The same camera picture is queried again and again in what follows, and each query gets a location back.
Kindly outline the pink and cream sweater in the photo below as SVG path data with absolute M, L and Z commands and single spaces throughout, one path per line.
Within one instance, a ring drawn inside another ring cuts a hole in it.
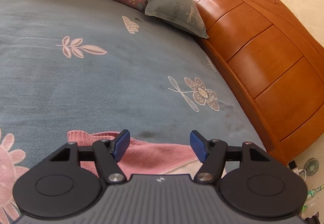
M 73 130 L 67 133 L 68 142 L 77 142 L 78 146 L 92 146 L 98 140 L 113 140 L 119 132 L 105 131 L 89 134 Z M 202 163 L 190 146 L 169 143 L 149 143 L 134 138 L 118 166 L 127 178 L 132 174 L 169 175 L 190 174 L 194 178 Z M 93 161 L 82 161 L 81 167 L 98 176 Z

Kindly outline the small desk fan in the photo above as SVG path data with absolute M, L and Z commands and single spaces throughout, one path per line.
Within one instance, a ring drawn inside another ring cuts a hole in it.
M 305 164 L 303 169 L 305 170 L 306 176 L 313 176 L 317 173 L 319 169 L 320 163 L 316 158 L 309 158 Z

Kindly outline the wooden headboard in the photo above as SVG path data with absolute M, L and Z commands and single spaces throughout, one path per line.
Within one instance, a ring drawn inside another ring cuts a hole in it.
M 289 163 L 323 134 L 323 47 L 280 0 L 194 0 L 199 39 L 267 152 Z

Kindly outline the blue floral bed sheet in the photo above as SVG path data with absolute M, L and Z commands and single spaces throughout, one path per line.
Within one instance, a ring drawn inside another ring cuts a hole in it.
M 1 0 L 1 223 L 15 181 L 73 130 L 189 146 L 261 140 L 195 40 L 112 0 Z

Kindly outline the white power strip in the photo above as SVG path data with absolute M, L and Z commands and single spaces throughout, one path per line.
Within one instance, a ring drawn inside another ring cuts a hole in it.
M 292 172 L 297 174 L 299 177 L 301 177 L 303 180 L 306 179 L 306 171 L 304 169 L 300 169 L 297 167 L 296 162 L 293 160 L 288 163 L 289 168 L 291 169 Z

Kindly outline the grey-green flower pillow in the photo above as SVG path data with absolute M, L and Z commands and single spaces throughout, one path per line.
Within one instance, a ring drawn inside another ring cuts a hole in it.
M 147 0 L 145 14 L 164 20 L 192 35 L 209 38 L 194 0 Z

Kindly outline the green bottle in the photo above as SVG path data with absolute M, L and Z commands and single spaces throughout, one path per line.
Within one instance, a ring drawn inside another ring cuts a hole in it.
M 320 185 L 318 188 L 310 189 L 310 191 L 308 191 L 307 200 L 315 197 L 323 189 L 324 189 L 324 185 Z

